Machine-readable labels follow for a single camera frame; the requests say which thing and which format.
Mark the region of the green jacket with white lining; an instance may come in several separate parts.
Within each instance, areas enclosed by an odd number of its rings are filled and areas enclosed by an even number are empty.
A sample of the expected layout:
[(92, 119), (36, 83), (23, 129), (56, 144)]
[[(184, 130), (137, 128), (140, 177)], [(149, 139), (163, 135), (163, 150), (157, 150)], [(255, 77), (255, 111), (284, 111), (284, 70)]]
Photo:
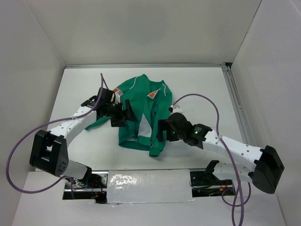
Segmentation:
[(119, 128), (119, 146), (128, 149), (148, 151), (150, 157), (158, 157), (166, 143), (157, 139), (158, 121), (170, 115), (173, 94), (164, 80), (151, 81), (143, 74), (118, 85), (115, 92), (122, 92), (120, 100), (125, 104), (129, 100), (137, 122), (125, 121), (125, 127)]

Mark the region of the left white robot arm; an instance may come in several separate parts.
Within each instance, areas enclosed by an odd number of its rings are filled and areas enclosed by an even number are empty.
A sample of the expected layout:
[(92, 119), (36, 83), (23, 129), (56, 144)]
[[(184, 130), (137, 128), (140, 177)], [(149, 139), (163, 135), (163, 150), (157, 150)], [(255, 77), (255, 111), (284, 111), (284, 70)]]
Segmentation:
[(38, 131), (34, 136), (30, 165), (56, 177), (70, 177), (83, 188), (89, 187), (96, 175), (89, 166), (69, 159), (68, 146), (102, 117), (110, 118), (112, 127), (124, 127), (126, 121), (136, 122), (130, 101), (121, 101), (121, 96), (120, 90), (101, 88), (97, 95), (83, 102), (70, 119), (49, 131)]

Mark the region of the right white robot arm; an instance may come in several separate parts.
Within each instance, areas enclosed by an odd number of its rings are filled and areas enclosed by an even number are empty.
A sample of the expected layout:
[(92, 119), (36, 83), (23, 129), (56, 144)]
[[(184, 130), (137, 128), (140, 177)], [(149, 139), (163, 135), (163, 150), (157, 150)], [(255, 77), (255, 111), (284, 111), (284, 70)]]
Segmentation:
[(205, 170), (205, 179), (215, 185), (220, 180), (234, 180), (252, 183), (262, 192), (273, 194), (285, 169), (277, 151), (271, 146), (265, 148), (247, 145), (223, 135), (203, 124), (191, 124), (183, 114), (174, 113), (158, 121), (158, 141), (181, 140), (189, 146), (212, 151), (233, 159), (235, 166), (212, 160)]

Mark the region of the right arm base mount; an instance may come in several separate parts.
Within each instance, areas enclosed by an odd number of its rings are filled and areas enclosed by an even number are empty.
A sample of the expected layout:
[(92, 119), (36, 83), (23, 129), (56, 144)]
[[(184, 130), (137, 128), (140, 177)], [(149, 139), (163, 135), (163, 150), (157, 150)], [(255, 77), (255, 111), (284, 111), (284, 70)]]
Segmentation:
[(205, 171), (201, 169), (190, 170), (189, 185), (192, 190), (192, 197), (215, 197), (235, 195), (235, 188), (232, 180), (218, 180), (206, 176)]

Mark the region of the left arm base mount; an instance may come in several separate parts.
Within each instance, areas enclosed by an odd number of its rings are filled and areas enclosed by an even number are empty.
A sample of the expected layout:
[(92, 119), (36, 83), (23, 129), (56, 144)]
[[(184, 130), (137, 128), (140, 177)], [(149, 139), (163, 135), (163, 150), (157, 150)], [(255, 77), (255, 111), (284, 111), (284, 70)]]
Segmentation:
[(67, 179), (63, 190), (63, 200), (94, 200), (107, 202), (108, 171), (92, 171), (85, 179)]

